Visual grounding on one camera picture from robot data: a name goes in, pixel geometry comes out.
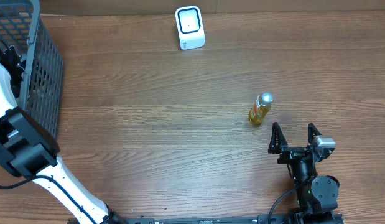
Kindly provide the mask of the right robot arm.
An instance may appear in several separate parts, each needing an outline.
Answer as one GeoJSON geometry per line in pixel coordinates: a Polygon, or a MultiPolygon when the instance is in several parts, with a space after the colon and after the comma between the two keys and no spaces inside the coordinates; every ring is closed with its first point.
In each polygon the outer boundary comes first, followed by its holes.
{"type": "Polygon", "coordinates": [[[318,175],[316,163],[327,159],[336,148],[331,137],[323,136],[313,123],[308,125],[308,143],[305,147],[290,147],[277,122],[272,125],[268,153],[277,154],[278,164],[285,164],[294,187],[281,195],[272,205],[267,223],[343,223],[338,208],[340,183],[330,175],[318,175]],[[284,198],[296,193],[297,208],[277,218],[273,213],[284,198]]]}

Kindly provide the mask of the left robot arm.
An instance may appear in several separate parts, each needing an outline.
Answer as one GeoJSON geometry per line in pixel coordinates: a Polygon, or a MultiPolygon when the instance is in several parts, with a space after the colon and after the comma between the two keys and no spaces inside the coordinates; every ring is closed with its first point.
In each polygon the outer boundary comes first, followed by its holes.
{"type": "Polygon", "coordinates": [[[59,156],[51,134],[17,105],[13,88],[23,81],[24,68],[13,48],[0,48],[0,166],[24,180],[0,189],[34,182],[49,191],[77,223],[125,223],[125,219],[91,194],[59,156]]]}

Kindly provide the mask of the yellow oil bottle silver cap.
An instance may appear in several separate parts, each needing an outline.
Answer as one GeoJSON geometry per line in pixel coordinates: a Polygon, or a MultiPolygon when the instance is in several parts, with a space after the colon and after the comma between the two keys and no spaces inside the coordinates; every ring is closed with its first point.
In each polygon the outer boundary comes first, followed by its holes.
{"type": "Polygon", "coordinates": [[[249,121],[256,126],[261,125],[264,117],[271,109],[273,96],[271,93],[263,93],[258,95],[253,107],[249,111],[249,121]]]}

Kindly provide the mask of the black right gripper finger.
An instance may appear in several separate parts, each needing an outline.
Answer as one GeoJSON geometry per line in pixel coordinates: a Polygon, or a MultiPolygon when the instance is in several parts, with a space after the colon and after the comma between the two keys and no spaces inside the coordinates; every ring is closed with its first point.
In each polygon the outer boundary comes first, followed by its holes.
{"type": "Polygon", "coordinates": [[[308,124],[308,143],[318,144],[318,139],[322,136],[320,131],[315,127],[313,123],[308,124]]]}
{"type": "Polygon", "coordinates": [[[282,133],[281,127],[277,122],[272,124],[272,134],[269,143],[269,154],[281,154],[288,148],[288,143],[282,133]]]}

